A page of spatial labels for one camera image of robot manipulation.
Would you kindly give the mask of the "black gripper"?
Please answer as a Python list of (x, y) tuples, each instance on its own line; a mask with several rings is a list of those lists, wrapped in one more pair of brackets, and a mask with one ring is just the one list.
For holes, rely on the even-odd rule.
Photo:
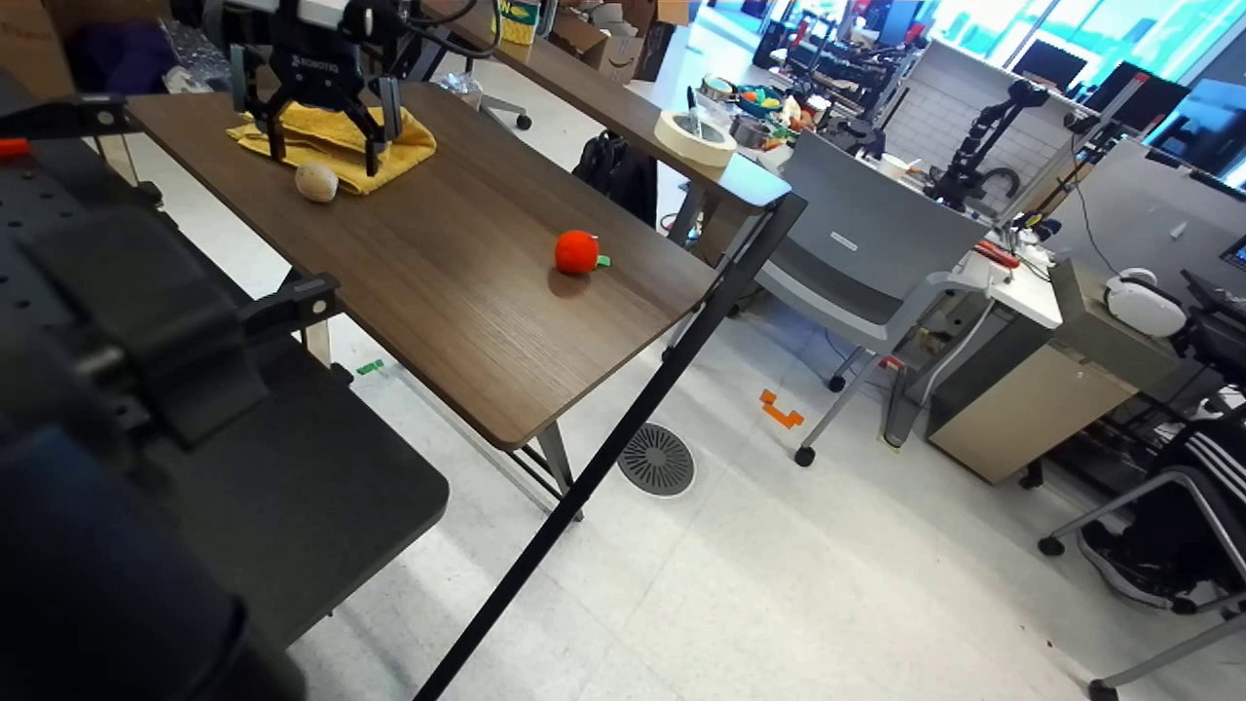
[(286, 164), (281, 116), (304, 100), (348, 108), (365, 139), (365, 177), (377, 177), (387, 144), (402, 134), (402, 37), (399, 0), (228, 0), (235, 105), (265, 134), (270, 161)]

